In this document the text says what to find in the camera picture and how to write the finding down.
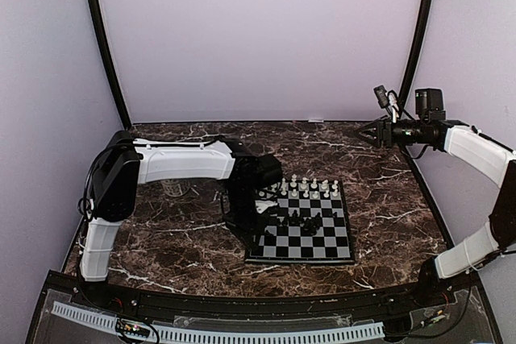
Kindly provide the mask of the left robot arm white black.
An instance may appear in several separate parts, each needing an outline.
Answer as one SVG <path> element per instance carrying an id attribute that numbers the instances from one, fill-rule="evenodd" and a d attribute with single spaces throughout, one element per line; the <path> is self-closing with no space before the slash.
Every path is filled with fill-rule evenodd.
<path id="1" fill-rule="evenodd" d="M 229 208 L 223 222 L 248 249 L 265 232 L 275 201 L 259 193 L 283 177 L 281 161 L 256 155 L 239 139 L 217 136 L 204 143 L 135 139 L 116 132 L 89 167 L 77 209 L 87 224 L 78 275 L 81 293 L 97 309 L 113 303 L 113 289 L 103 283 L 121 225 L 134 213 L 137 188 L 155 182 L 216 180 Z"/>

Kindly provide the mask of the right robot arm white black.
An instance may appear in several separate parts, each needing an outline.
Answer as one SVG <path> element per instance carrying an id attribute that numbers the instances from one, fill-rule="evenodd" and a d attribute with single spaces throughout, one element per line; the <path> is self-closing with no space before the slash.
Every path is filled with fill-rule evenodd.
<path id="1" fill-rule="evenodd" d="M 419 145 L 452 157 L 451 182 L 441 189 L 451 196 L 457 193 L 465 201 L 459 211 L 464 219 L 487 194 L 474 195 L 474 189 L 486 188 L 493 198 L 481 205 L 463 240 L 431 258 L 422 268 L 422 281 L 412 287 L 411 299 L 427 307 L 443 292 L 440 280 L 465 271 L 478 270 L 500 255 L 515 248 L 515 151 L 489 137 L 474 125 L 447 118 L 443 94 L 439 89 L 415 92 L 415 114 L 409 115 L 394 91 L 384 86 L 373 90 L 378 105 L 387 115 L 365 124 L 356 137 L 377 148 L 404 148 Z"/>

